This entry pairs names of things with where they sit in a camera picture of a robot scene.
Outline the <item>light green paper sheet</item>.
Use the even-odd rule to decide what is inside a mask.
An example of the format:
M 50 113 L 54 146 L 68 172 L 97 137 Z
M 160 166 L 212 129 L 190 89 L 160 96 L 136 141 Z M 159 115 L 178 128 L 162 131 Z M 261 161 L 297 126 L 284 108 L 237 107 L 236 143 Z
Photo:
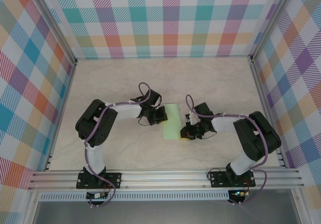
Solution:
M 175 103 L 165 104 L 168 120 L 164 122 L 163 138 L 165 140 L 179 140 L 182 127 L 179 107 Z

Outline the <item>small black circuit board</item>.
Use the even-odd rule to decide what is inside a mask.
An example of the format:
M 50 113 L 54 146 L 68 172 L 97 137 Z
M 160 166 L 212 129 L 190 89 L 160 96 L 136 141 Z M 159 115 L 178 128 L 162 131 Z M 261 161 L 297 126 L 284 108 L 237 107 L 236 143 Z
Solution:
M 108 192 L 87 192 L 86 199 L 106 199 Z

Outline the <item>aluminium mounting rail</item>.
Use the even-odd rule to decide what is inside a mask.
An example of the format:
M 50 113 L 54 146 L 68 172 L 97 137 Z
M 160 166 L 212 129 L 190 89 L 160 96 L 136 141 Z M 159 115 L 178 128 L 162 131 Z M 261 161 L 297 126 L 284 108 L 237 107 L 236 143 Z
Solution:
M 265 189 L 303 188 L 297 169 L 266 167 Z M 76 190 L 79 170 L 35 172 L 30 191 Z M 120 190 L 199 190 L 211 189 L 205 169 L 117 170 L 122 173 Z

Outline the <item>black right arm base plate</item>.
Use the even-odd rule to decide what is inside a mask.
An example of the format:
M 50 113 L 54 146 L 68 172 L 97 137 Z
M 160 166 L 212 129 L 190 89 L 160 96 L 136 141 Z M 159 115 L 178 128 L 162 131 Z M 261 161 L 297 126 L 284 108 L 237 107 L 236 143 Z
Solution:
M 226 171 L 211 171 L 208 175 L 212 188 L 218 187 L 255 187 L 255 178 L 253 172 L 248 171 L 236 180 L 230 181 L 226 175 Z

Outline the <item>aluminium table side rail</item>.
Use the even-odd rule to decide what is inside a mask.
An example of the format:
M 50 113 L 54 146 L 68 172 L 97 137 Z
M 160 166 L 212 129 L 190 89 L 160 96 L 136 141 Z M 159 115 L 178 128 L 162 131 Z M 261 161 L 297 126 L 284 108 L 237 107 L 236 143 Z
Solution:
M 254 79 L 254 82 L 255 82 L 255 86 L 256 86 L 257 91 L 258 91 L 258 95 L 259 95 L 259 98 L 260 98 L 260 101 L 261 101 L 261 105 L 262 105 L 262 108 L 263 108 L 263 111 L 264 111 L 264 115 L 267 118 L 268 122 L 271 124 L 271 126 L 274 128 L 276 133 L 278 134 L 276 125 L 275 125 L 275 123 L 273 121 L 272 114 L 271 114 L 271 111 L 270 111 L 270 108 L 269 108 L 269 102 L 268 102 L 268 99 L 267 99 L 267 97 L 265 95 L 263 84 L 261 82 L 261 79 L 259 77 L 259 73 L 258 73 L 257 68 L 256 68 L 255 61 L 252 59 L 251 56 L 247 56 L 247 59 L 248 59 L 250 70 L 251 70 L 251 73 L 252 73 L 252 76 L 253 76 L 253 79 Z M 281 148 L 278 148 L 276 150 L 276 155 L 277 155 L 277 158 L 278 158 L 280 166 L 282 168 L 287 168 L 288 167 L 287 166 L 288 162 L 287 162 L 287 159 L 283 156 L 283 150 Z

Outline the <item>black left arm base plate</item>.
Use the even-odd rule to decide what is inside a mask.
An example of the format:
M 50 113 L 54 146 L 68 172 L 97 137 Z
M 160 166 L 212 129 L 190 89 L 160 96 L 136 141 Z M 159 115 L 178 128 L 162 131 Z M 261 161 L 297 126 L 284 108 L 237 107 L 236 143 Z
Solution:
M 120 188 L 121 185 L 121 173 L 102 173 L 101 178 L 104 178 L 111 182 L 116 189 Z M 104 189 L 112 188 L 107 182 L 89 172 L 80 172 L 76 181 L 77 189 Z

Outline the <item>aluminium frame post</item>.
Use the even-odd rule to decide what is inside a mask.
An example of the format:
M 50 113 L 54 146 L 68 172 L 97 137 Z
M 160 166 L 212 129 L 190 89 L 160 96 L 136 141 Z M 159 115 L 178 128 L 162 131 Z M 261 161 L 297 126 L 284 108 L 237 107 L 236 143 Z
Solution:
M 48 24 L 49 28 L 52 30 L 54 36 L 56 37 L 58 43 L 61 45 L 62 50 L 67 55 L 67 58 L 72 62 L 73 66 L 77 65 L 77 58 L 73 54 L 67 40 L 65 39 L 61 29 L 58 26 L 50 8 L 47 6 L 45 0 L 34 0 L 36 6 L 39 8 L 44 20 Z
M 273 0 L 273 3 L 271 4 L 268 13 L 265 16 L 262 26 L 248 55 L 248 61 L 250 65 L 253 65 L 255 63 L 257 57 L 262 52 L 264 46 L 268 41 L 268 38 L 279 22 L 289 1 L 290 0 Z

